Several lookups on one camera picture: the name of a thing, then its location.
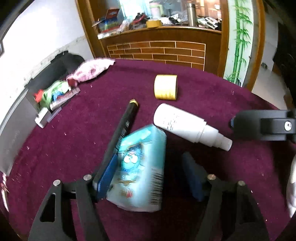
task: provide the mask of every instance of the blue snack package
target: blue snack package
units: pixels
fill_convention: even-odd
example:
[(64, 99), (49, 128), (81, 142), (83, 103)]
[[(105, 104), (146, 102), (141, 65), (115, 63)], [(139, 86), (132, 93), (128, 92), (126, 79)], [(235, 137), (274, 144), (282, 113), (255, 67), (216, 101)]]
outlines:
[(161, 209), (166, 134), (154, 125), (122, 139), (107, 200), (137, 212)]

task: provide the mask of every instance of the pink pillow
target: pink pillow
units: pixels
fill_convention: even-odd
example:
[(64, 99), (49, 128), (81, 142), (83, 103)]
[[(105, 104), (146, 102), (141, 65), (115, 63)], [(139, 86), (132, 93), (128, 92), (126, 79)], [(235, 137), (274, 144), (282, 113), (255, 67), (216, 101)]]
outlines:
[(113, 65), (115, 60), (109, 58), (95, 58), (82, 63), (74, 74), (67, 76), (67, 82), (70, 86), (76, 86), (77, 82), (91, 80), (97, 77), (104, 70)]

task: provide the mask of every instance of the maroon tablecloth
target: maroon tablecloth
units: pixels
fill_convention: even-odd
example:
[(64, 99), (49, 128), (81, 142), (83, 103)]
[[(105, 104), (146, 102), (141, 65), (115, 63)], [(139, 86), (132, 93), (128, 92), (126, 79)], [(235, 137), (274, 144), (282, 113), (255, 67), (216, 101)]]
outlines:
[[(154, 97), (157, 74), (178, 75), (178, 100)], [(55, 179), (70, 182), (91, 173), (100, 164), (107, 144), (135, 98), (140, 109), (133, 130), (153, 122), (165, 102), (204, 118), (233, 140), (229, 152), (193, 144), (167, 133), (162, 210), (124, 211), (103, 200), (97, 205), (111, 241), (188, 240), (202, 205), (180, 183), (180, 156), (190, 151), (195, 160), (222, 180), (244, 180), (266, 220), (271, 240), (289, 221), (285, 186), (294, 156), (288, 142), (235, 140), (229, 120), (240, 110), (275, 108), (247, 89), (197, 69), (153, 62), (116, 60), (99, 78), (80, 85), (81, 92), (44, 128), (36, 127), (24, 143), (8, 178), (10, 222), (28, 235), (35, 214)], [(78, 240), (83, 240), (77, 207), (73, 218)]]

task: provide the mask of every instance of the white spray bottle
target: white spray bottle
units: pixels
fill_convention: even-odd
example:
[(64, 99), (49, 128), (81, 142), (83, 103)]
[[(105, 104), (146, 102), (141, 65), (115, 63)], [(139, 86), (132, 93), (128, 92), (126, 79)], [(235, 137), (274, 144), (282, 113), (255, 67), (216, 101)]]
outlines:
[(168, 104), (161, 104), (154, 114), (154, 124), (193, 143), (202, 143), (229, 151), (232, 140), (205, 122), (204, 119)]

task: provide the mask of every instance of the stainless steel bottle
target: stainless steel bottle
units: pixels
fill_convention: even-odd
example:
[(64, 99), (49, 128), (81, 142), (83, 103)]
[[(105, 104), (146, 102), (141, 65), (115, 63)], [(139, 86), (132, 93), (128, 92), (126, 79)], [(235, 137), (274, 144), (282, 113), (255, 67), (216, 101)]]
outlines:
[(186, 9), (188, 14), (189, 26), (196, 27), (197, 21), (196, 21), (195, 4), (186, 3)]

